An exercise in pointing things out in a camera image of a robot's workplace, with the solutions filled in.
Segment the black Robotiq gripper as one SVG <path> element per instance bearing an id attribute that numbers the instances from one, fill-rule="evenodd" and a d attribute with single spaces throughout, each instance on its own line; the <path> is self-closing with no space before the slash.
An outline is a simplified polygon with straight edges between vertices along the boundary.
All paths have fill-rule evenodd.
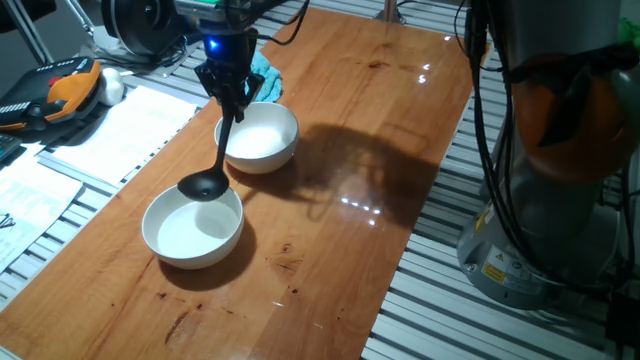
<path id="1" fill-rule="evenodd" d="M 226 22 L 200 20 L 197 25 L 202 34 L 206 61 L 194 68 L 201 85 L 209 97 L 219 104 L 228 103 L 228 70 L 248 75 L 237 91 L 235 122 L 245 118 L 246 108 L 259 94 L 265 77 L 250 72 L 257 46 L 258 31 L 254 27 L 231 29 Z"/>

